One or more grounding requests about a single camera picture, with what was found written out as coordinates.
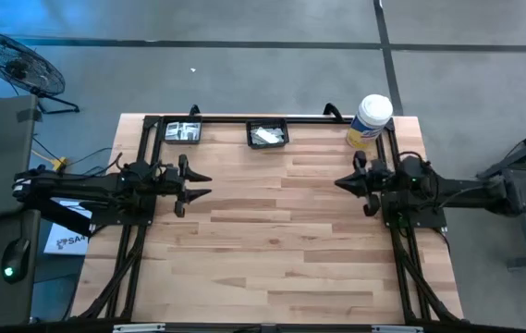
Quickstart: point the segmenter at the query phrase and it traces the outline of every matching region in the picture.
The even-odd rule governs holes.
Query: electric fan
[[[39,98],[49,98],[73,106],[72,109],[46,111],[39,103],[39,109],[45,114],[80,111],[77,105],[55,97],[66,89],[66,81],[57,68],[30,48],[2,34],[0,34],[0,78]]]

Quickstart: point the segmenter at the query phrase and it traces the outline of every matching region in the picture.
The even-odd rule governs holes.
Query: small black bin
[[[253,143],[251,130],[256,130],[258,128],[283,130],[283,142],[267,143],[267,144]],[[265,119],[247,120],[246,121],[246,139],[248,141],[248,145],[252,149],[283,147],[286,143],[289,142],[289,134],[287,133],[287,122],[285,121],[284,118],[265,118]]]
[[[196,140],[168,140],[166,138],[166,129],[168,124],[178,123],[198,123],[199,124],[199,137]],[[199,143],[202,134],[202,120],[201,116],[164,116],[164,142],[168,144],[196,144]]]

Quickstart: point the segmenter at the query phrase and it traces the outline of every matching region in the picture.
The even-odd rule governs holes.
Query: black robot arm
[[[353,174],[336,180],[335,184],[357,197],[364,196],[367,204],[363,210],[367,216],[375,215],[380,209],[376,192],[381,192],[382,201],[388,202],[389,213],[426,209],[436,213],[443,207],[484,208],[504,216],[526,212],[509,172],[485,181],[444,179],[434,172],[429,162],[418,154],[410,154],[392,172],[380,160],[373,160],[365,170],[367,159],[365,153],[359,151],[353,158]]]
[[[155,197],[176,195],[175,214],[183,217],[184,204],[211,190],[189,190],[185,181],[209,181],[189,168],[187,157],[178,158],[178,167],[144,161],[117,165],[119,172],[105,176],[72,175],[40,166],[15,176],[13,195],[27,208],[38,209],[43,217],[82,235],[90,236],[89,219],[54,202],[53,198],[80,200],[80,207],[92,212],[96,225],[149,225]]]

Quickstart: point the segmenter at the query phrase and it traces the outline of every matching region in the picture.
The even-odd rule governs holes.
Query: cylindrical canister
[[[359,111],[351,122],[347,142],[355,148],[364,148],[373,142],[392,117],[390,100],[379,94],[371,94],[361,101]]]

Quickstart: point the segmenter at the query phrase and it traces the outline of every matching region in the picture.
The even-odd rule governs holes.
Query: wooden table
[[[121,115],[111,159],[135,160],[144,116]],[[424,154],[418,119],[395,117],[395,124],[399,150]],[[213,192],[188,205],[185,218],[172,213],[175,198],[158,199],[133,320],[401,323],[389,232],[380,214],[363,214],[364,199],[334,185],[353,171],[347,129],[293,124],[284,148],[252,150],[244,124],[206,123],[198,145],[163,144],[164,162],[186,154],[193,170],[214,179],[190,188]],[[377,156],[374,145],[366,152]],[[72,314],[86,310],[112,276],[120,233],[108,227],[92,238]],[[461,317],[445,243],[430,229],[417,229],[417,240],[426,280]],[[119,309],[126,290],[124,281]]]

